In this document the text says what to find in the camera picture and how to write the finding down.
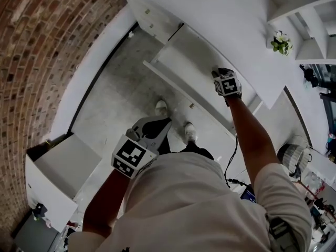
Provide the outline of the person's white shirt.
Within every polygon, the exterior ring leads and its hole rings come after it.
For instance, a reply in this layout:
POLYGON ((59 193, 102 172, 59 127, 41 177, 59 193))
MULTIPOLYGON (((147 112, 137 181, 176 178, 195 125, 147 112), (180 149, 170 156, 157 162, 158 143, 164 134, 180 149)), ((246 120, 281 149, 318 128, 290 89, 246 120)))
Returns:
POLYGON ((73 233, 68 251, 270 252, 269 223, 281 218, 306 252, 311 215, 283 167, 264 166, 254 192, 255 202, 242 200, 219 164, 199 154, 161 155, 131 182, 112 233, 73 233))

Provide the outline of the blue screen device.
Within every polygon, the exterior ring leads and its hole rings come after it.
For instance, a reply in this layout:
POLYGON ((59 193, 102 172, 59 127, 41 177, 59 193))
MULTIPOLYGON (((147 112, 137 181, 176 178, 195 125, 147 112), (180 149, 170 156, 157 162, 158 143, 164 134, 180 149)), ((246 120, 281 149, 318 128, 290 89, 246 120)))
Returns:
POLYGON ((254 190, 251 185, 243 184, 245 190, 241 194, 240 198, 243 200, 248 200, 253 203, 257 203, 254 190))

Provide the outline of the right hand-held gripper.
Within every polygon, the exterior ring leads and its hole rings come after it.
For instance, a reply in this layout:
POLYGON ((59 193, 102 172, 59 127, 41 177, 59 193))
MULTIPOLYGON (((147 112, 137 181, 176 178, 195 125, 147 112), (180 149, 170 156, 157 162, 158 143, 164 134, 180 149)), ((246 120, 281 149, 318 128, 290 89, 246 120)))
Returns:
POLYGON ((242 97, 242 86, 233 70, 218 68, 217 71, 212 71, 212 77, 218 95, 224 98, 228 96, 242 97))

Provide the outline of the person's right forearm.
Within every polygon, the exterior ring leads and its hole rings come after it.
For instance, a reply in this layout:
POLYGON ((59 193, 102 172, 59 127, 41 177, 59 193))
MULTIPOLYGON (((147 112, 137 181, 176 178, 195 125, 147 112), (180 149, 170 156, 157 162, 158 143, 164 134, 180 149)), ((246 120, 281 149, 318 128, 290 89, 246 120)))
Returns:
POLYGON ((251 184, 254 184, 258 173, 266 165, 278 163, 279 160, 267 131, 241 98, 227 96, 225 100, 232 113, 248 176, 251 184))

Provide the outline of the small black device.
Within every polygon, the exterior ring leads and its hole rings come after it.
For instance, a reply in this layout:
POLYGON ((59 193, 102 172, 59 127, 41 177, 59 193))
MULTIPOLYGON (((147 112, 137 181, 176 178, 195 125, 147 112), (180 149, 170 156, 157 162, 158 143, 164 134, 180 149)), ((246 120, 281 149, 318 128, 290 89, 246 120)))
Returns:
POLYGON ((43 205, 42 203, 38 203, 33 209, 33 216, 35 218, 44 218, 47 211, 48 209, 45 205, 43 205))

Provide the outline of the person's left forearm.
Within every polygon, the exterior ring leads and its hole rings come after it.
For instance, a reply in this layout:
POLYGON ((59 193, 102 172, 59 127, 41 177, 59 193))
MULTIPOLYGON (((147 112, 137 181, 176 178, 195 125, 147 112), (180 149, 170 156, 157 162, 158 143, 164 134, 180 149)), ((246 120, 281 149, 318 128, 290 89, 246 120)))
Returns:
POLYGON ((108 237, 112 232, 130 179, 113 170, 86 208, 82 231, 108 237))

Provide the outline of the white drawer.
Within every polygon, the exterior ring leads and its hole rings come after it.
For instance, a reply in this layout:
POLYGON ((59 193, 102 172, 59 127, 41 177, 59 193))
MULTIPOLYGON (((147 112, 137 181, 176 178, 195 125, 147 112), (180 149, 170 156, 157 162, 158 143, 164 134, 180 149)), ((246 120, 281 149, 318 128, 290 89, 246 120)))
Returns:
POLYGON ((204 37, 184 25, 150 62, 143 63, 235 138, 231 112, 216 93, 211 72, 218 68, 238 70, 204 37))

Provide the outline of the person's dark trousers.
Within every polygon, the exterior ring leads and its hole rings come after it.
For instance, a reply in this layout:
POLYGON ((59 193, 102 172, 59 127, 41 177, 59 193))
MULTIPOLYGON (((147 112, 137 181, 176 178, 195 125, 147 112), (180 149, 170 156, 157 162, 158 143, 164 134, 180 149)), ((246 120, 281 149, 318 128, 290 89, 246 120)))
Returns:
MULTIPOLYGON (((162 144, 158 148, 158 152, 159 152, 159 155, 172 153, 167 137, 165 137, 162 144)), ((202 156, 204 156, 204 157, 206 157, 210 160, 214 159, 213 156, 205 148, 198 147, 195 142, 189 142, 186 145, 185 149, 179 151, 179 153, 186 153, 186 152, 196 153, 196 154, 202 155, 202 156)))

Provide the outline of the potted plant in white pot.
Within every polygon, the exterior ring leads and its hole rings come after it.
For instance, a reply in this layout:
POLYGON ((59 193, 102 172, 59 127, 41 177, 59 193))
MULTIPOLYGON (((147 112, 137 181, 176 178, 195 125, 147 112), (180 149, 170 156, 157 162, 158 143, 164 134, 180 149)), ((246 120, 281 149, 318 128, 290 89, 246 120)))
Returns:
POLYGON ((270 41, 274 52, 279 52, 282 55, 289 55, 293 50, 293 44, 286 33, 282 31, 276 31, 273 39, 270 41))

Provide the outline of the white desk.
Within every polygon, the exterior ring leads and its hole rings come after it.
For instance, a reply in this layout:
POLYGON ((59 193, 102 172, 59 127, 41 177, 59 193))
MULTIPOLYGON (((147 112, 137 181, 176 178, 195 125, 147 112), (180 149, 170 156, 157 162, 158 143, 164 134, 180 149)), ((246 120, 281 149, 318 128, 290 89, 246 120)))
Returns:
POLYGON ((293 56, 266 47, 269 0, 147 0, 188 24, 207 39, 272 107, 283 88, 306 108, 319 100, 303 83, 293 56))

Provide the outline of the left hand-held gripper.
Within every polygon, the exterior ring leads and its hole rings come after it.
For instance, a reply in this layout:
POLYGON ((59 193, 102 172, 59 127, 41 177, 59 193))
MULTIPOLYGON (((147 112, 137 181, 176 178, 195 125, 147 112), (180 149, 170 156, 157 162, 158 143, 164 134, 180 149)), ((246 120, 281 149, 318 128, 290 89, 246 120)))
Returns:
POLYGON ((151 166, 172 125, 170 118, 152 116, 139 119, 123 134, 112 153, 112 166, 133 179, 151 166))

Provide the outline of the white shoe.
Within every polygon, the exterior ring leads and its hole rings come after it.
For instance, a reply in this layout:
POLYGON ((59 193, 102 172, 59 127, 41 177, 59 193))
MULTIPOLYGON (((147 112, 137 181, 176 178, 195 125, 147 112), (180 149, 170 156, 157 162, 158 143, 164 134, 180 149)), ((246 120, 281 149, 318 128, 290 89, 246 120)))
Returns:
POLYGON ((167 104, 164 100, 159 100, 155 106, 155 115, 161 117, 168 117, 167 104))
POLYGON ((185 127, 184 127, 184 134, 185 134, 185 139, 187 143, 189 142, 196 142, 197 140, 197 135, 196 135, 196 129, 194 125, 190 122, 188 122, 185 127))

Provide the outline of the small white cabinet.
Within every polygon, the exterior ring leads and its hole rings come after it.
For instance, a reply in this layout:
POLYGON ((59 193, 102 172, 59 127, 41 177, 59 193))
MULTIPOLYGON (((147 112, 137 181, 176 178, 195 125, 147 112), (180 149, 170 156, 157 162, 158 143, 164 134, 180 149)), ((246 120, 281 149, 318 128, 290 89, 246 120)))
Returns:
POLYGON ((62 232, 78 209, 78 196, 87 179, 101 161, 91 147, 75 134, 33 160, 25 157, 28 204, 46 207, 46 224, 62 232))

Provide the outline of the white bookshelf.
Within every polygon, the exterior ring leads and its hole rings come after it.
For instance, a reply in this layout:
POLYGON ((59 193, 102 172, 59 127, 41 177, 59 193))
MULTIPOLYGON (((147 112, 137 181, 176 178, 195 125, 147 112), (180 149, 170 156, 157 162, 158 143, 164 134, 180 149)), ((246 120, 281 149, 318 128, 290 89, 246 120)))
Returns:
POLYGON ((336 65, 336 0, 274 0, 268 24, 291 38, 295 60, 336 65))

